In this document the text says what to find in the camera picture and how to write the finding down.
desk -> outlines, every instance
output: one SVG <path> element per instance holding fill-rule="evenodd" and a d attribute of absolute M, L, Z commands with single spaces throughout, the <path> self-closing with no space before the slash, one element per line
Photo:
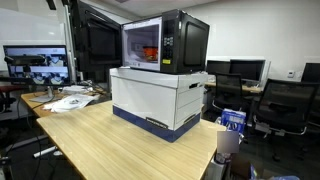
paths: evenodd
<path fill-rule="evenodd" d="M 213 83 L 213 82 L 206 82 L 205 85 L 209 86 L 209 87 L 216 87 L 216 83 Z M 258 88 L 257 87 L 248 87 L 248 86 L 242 85 L 242 91 L 247 91 L 247 92 L 251 92 L 251 93 L 261 93 L 262 89 L 259 87 Z"/>
<path fill-rule="evenodd" d="M 36 113 L 36 115 L 38 117 L 46 117 L 46 116 L 50 116 L 52 114 L 56 114 L 56 113 L 52 113 L 50 110 L 43 110 L 42 108 L 43 108 L 44 104 L 42 106 L 36 107 L 42 103 L 30 101 L 30 99 L 35 98 L 36 96 L 44 95 L 44 94 L 45 94 L 45 92 L 36 92 L 36 93 L 29 93 L 29 94 L 22 94 L 21 95 L 21 99 L 28 105 L 29 108 L 31 108 L 33 110 L 34 113 Z M 63 96 L 64 96 L 63 94 L 55 93 L 55 97 L 62 98 Z"/>
<path fill-rule="evenodd" d="M 112 102 L 37 120 L 85 179 L 200 179 L 225 127 L 200 120 L 169 143 L 112 113 Z"/>

microwave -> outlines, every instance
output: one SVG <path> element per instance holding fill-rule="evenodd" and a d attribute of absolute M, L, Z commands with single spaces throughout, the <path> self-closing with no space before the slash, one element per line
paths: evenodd
<path fill-rule="evenodd" d="M 181 10 L 122 25 L 123 66 L 168 74 L 205 70 L 209 25 Z"/>
<path fill-rule="evenodd" d="M 119 24 L 74 1 L 70 20 L 80 71 L 107 66 L 166 74 L 205 70 L 209 25 L 181 10 Z"/>

computer monitor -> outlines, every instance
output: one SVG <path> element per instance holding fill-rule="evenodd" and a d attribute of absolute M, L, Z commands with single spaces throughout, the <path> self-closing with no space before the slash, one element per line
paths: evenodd
<path fill-rule="evenodd" d="M 16 61 L 7 63 L 12 84 L 71 85 L 67 51 L 64 45 L 5 45 L 3 49 L 6 57 Z"/>
<path fill-rule="evenodd" d="M 230 71 L 230 62 L 208 60 L 206 71 L 208 72 L 208 74 L 216 74 L 216 73 L 228 74 Z"/>
<path fill-rule="evenodd" d="M 230 60 L 230 74 L 241 74 L 244 81 L 260 82 L 265 60 Z"/>
<path fill-rule="evenodd" d="M 306 63 L 301 82 L 319 83 L 320 82 L 320 63 Z"/>

blue box base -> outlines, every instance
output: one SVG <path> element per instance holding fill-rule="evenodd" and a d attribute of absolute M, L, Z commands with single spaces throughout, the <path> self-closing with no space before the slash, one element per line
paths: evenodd
<path fill-rule="evenodd" d="M 189 129 L 191 129 L 195 124 L 197 124 L 200 121 L 200 113 L 197 114 L 192 120 L 187 122 L 186 124 L 182 125 L 179 129 L 173 131 L 170 129 L 164 129 L 161 127 L 158 127 L 145 119 L 136 116 L 134 114 L 131 114 L 123 109 L 120 109 L 116 106 L 113 106 L 113 114 L 121 117 L 122 119 L 125 119 L 126 121 L 131 122 L 132 124 L 135 124 L 142 129 L 149 131 L 150 133 L 168 141 L 168 142 L 174 142 L 179 137 L 181 137 L 184 133 L 186 133 Z"/>

white box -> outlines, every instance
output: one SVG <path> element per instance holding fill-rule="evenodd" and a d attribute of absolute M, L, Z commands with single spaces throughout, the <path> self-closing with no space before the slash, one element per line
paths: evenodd
<path fill-rule="evenodd" d="M 173 142 L 200 120 L 206 74 L 116 68 L 110 75 L 113 112 L 127 121 Z"/>

